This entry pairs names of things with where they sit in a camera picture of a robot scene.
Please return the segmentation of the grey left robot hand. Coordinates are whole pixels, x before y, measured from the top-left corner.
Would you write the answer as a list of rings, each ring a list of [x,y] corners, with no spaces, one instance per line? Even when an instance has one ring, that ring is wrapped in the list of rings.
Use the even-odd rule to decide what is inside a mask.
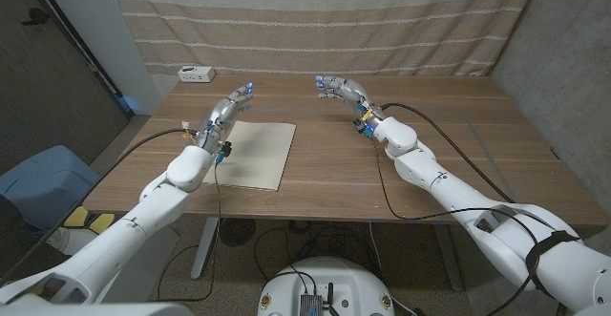
[[[238,116],[251,108],[253,83],[248,82],[236,89],[229,96],[219,101],[209,112],[203,123],[203,129],[196,136],[196,144],[210,154],[219,151],[221,143]]]

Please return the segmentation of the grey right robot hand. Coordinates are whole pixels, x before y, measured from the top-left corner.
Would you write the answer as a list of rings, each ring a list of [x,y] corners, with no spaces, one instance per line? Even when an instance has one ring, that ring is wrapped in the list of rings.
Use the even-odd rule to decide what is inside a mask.
[[[369,97],[366,89],[358,82],[338,76],[317,75],[316,86],[319,98],[335,98],[344,101],[360,116],[354,121],[359,133],[373,135],[375,128],[386,118],[383,111]]]

